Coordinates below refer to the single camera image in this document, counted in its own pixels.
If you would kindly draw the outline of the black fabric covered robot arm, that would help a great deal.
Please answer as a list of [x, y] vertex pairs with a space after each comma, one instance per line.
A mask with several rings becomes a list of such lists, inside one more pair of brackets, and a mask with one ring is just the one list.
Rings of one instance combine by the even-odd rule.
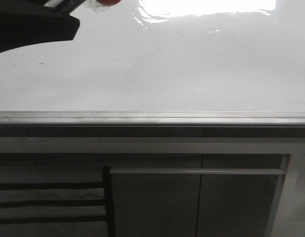
[[80, 26], [68, 0], [0, 0], [0, 53], [33, 44], [73, 40]]

